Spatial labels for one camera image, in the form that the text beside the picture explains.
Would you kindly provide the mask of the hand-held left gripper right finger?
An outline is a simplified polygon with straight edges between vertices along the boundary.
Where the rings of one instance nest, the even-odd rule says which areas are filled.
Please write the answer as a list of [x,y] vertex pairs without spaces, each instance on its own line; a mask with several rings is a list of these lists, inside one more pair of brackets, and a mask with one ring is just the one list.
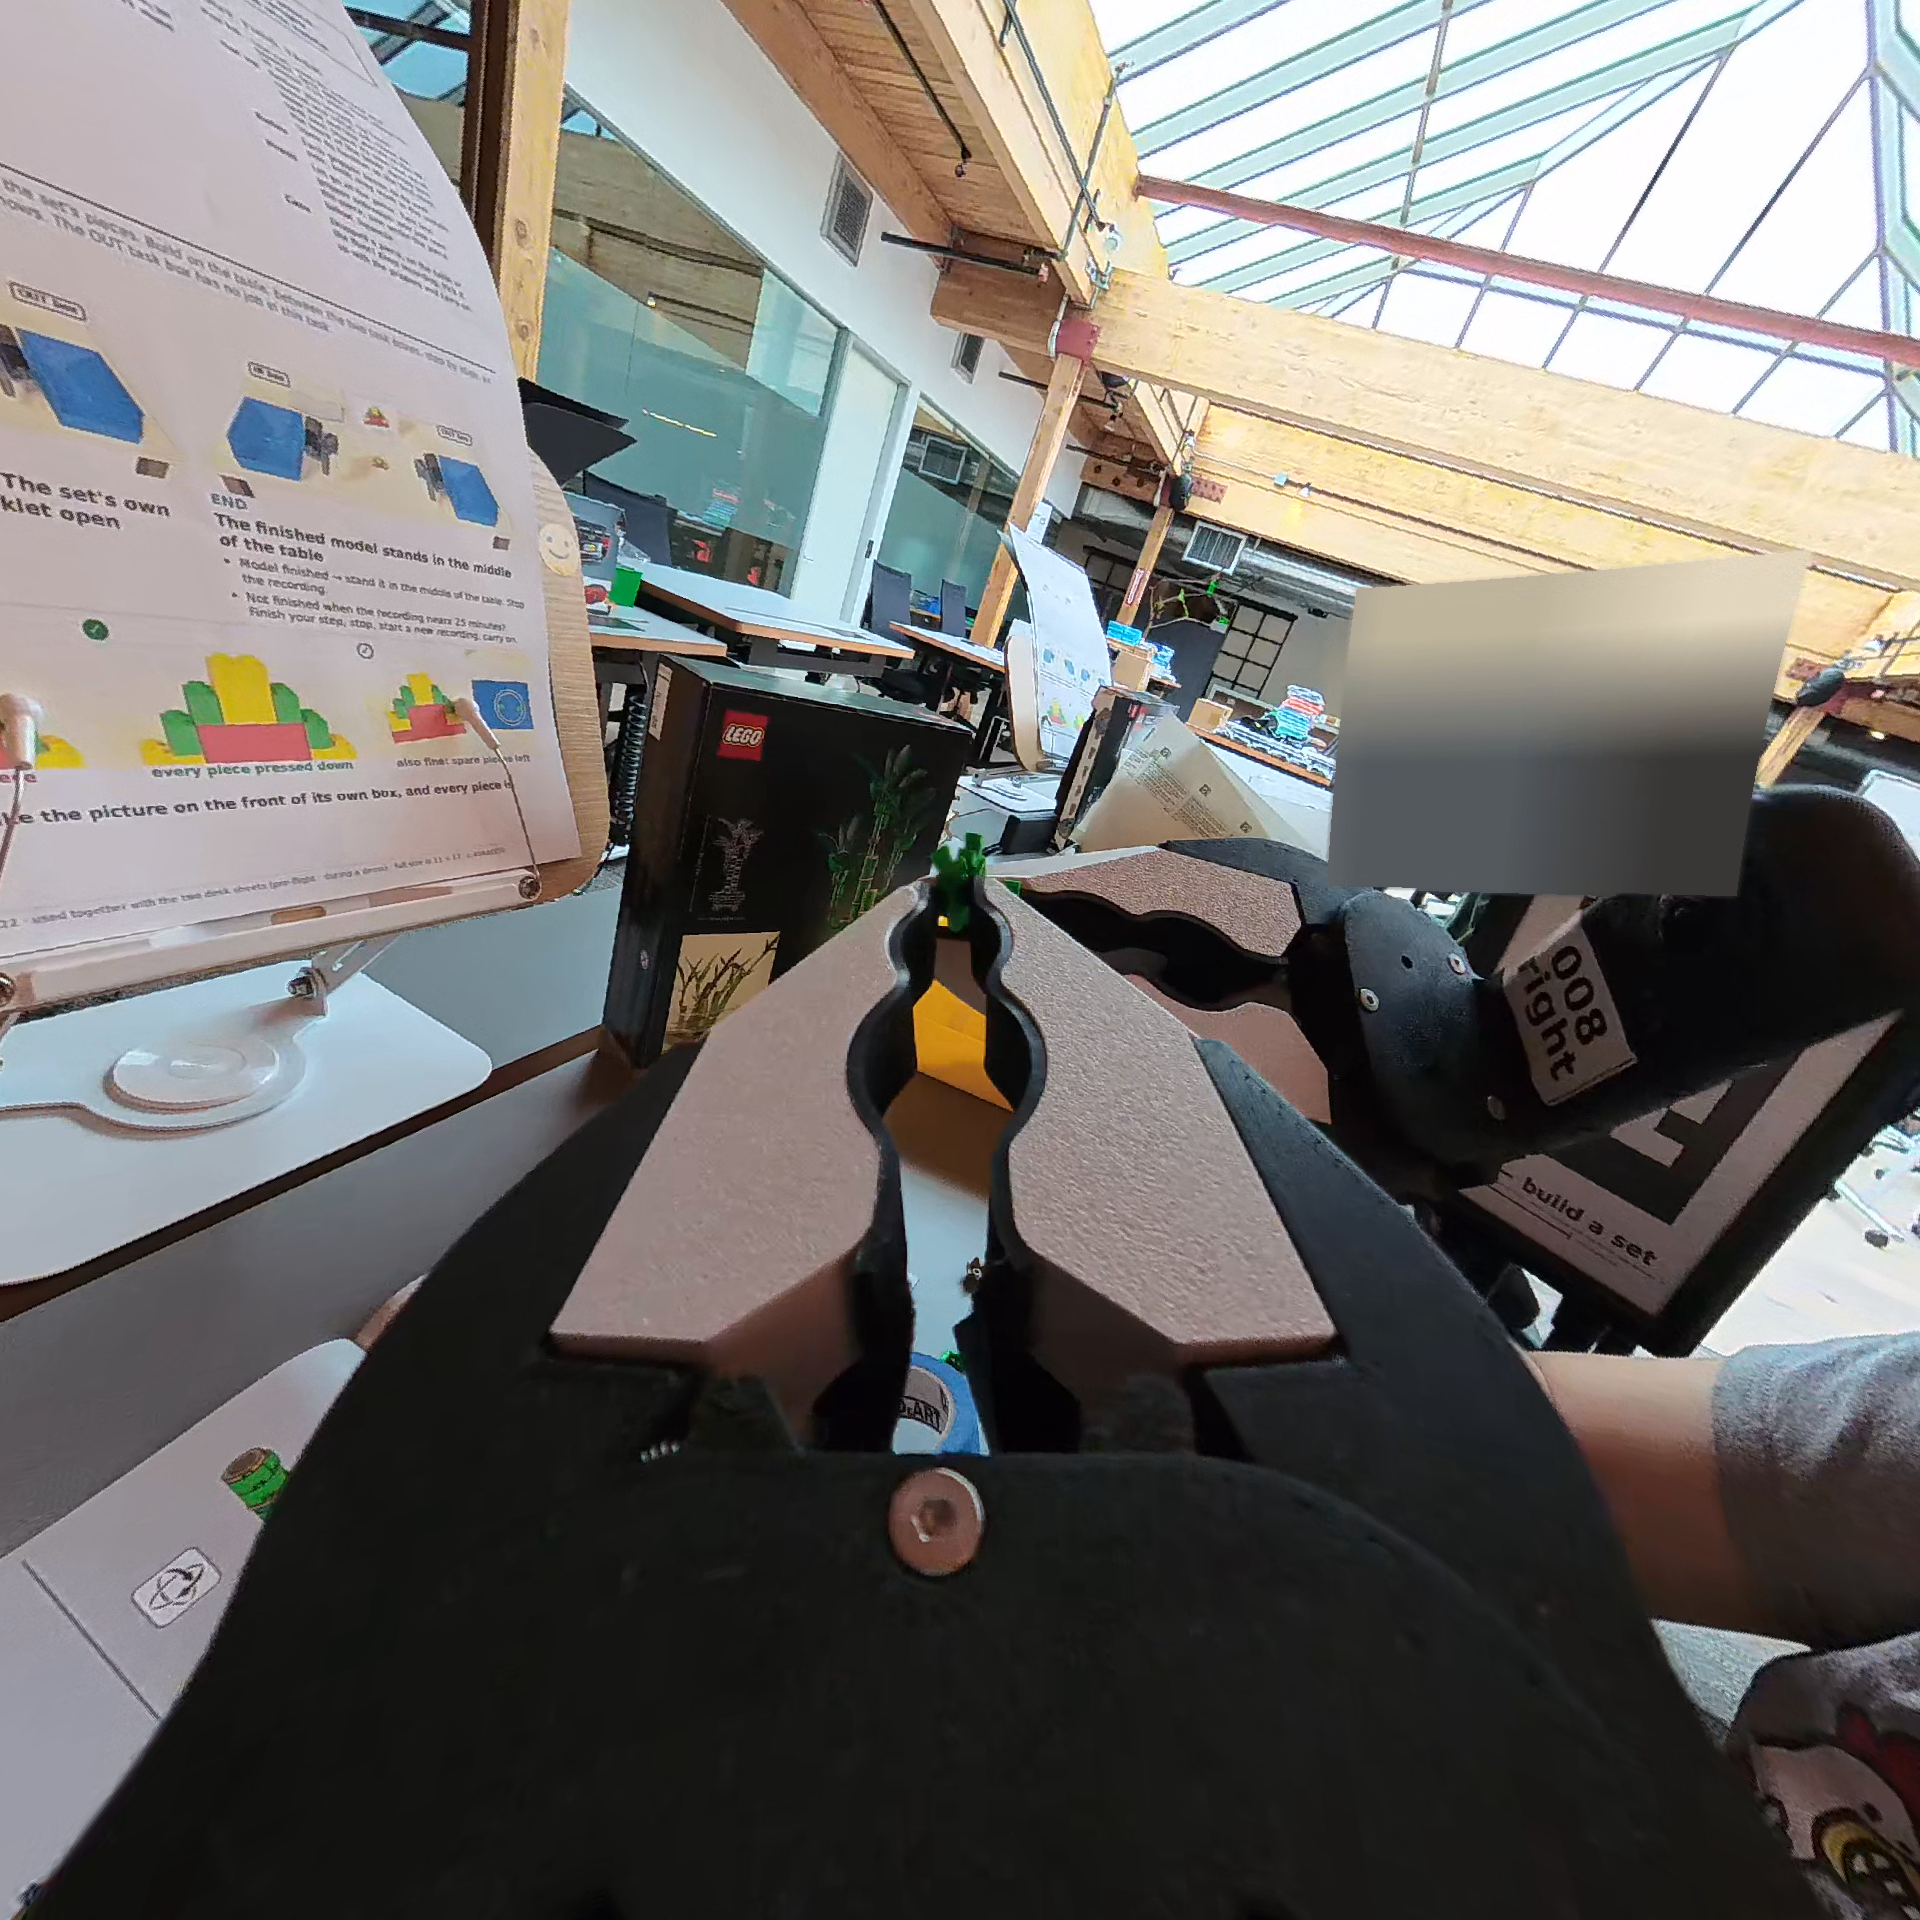
[[1013,1114],[960,1349],[994,1453],[1073,1453],[1137,1379],[1316,1362],[1337,1329],[1205,1049],[976,881],[982,1069]]

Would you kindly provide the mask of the white printed instruction sheet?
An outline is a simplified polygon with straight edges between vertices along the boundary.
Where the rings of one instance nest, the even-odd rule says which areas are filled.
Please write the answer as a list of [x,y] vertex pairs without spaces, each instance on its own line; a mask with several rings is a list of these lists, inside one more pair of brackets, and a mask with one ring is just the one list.
[[579,853],[509,331],[341,5],[5,5],[5,967]]

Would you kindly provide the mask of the grey printed shirt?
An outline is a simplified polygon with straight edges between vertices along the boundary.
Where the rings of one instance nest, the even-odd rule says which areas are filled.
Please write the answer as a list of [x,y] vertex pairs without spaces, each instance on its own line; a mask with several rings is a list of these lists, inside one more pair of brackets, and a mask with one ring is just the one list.
[[1826,1917],[1918,1915],[1918,1336],[1758,1347],[1712,1398],[1770,1632],[1726,1739]]

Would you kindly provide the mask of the white lego instruction booklet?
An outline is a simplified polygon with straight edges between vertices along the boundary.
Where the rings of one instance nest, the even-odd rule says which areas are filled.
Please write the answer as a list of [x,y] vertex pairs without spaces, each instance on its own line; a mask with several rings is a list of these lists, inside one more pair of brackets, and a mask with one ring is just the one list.
[[292,1356],[3,1560],[3,1899],[43,1883],[129,1776],[261,1533],[243,1454],[291,1471],[365,1351]]

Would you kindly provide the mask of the folded paper sheet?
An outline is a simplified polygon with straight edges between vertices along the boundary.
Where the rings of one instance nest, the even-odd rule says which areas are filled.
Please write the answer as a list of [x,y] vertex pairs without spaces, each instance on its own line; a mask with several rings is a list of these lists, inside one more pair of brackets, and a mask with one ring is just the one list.
[[1332,792],[1214,744],[1177,716],[1155,720],[1117,762],[1073,843],[1082,853],[1258,838],[1327,858]]

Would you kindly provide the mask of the black lego box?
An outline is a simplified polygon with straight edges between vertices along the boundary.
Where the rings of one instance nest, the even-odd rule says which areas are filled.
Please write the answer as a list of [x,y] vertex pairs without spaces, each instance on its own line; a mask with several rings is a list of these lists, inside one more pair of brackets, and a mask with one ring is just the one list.
[[698,1045],[892,891],[928,875],[970,728],[722,661],[652,674],[607,1038]]

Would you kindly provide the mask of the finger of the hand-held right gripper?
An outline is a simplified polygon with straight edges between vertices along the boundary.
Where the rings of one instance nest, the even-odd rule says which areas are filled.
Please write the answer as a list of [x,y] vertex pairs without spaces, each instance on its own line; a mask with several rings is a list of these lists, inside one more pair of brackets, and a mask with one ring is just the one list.
[[1025,876],[1021,901],[1054,918],[1078,906],[1112,910],[1131,928],[1187,926],[1266,965],[1283,963],[1304,928],[1288,881],[1171,849],[1117,853]]
[[1332,1124],[1328,1071],[1291,1012],[1258,1000],[1216,1011],[1198,1008],[1168,996],[1139,972],[1128,972],[1127,979],[1180,1021],[1194,1038],[1228,1047],[1311,1123]]

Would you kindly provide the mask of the yellow plastic bin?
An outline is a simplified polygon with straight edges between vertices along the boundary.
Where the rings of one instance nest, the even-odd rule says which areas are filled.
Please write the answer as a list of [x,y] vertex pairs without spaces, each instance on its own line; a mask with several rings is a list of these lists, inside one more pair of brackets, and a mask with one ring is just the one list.
[[941,928],[932,982],[915,1008],[919,1072],[975,1101],[1013,1112],[989,1074],[989,994],[976,979],[973,941]]

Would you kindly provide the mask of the instruction sheet stand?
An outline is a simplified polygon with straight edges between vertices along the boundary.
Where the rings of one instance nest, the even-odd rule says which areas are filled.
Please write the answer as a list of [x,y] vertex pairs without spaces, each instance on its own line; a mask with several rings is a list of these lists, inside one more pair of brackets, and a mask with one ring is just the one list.
[[1029,618],[1007,636],[1015,755],[1038,775],[1065,770],[1094,698],[1112,685],[1112,657],[1087,571],[1017,528],[1002,547],[1021,572]]

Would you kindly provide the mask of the white sheet stand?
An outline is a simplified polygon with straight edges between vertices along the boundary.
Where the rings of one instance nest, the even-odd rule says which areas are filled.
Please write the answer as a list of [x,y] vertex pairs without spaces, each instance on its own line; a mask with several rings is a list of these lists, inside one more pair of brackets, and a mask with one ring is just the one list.
[[212,941],[7,965],[3,1283],[39,1284],[385,1134],[492,1074],[369,976],[402,933],[539,893],[528,875],[410,886]]

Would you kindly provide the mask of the black framed sign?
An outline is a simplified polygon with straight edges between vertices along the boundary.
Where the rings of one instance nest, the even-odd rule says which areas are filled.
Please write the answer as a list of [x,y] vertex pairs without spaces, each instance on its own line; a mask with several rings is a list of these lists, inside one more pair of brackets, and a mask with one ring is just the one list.
[[1451,1205],[1573,1306],[1574,1332],[1690,1352],[1883,1129],[1918,1029],[1866,1022],[1617,1130],[1504,1164]]

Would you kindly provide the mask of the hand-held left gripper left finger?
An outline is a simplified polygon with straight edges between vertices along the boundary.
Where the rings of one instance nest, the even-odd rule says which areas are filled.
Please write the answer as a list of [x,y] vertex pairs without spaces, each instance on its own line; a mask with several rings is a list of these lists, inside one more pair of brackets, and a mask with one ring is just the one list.
[[594,1361],[756,1379],[788,1429],[891,1453],[915,1332],[901,1157],[939,909],[915,881],[721,1021],[550,1329]]

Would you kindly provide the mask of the wooden office desk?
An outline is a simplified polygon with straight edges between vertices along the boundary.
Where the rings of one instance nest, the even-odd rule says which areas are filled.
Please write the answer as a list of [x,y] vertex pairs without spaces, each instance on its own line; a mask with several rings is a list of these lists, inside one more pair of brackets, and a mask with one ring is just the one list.
[[917,659],[910,644],[801,612],[779,593],[685,568],[644,572],[634,605],[615,603],[600,582],[587,585],[587,599],[590,644],[605,661],[732,661],[814,680],[877,680]]

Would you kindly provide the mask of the blue tape roll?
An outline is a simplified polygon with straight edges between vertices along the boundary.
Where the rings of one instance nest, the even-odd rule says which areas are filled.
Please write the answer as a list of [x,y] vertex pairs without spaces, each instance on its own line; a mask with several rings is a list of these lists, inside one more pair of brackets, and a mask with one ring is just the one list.
[[973,1386],[955,1356],[910,1355],[892,1453],[899,1456],[989,1453]]

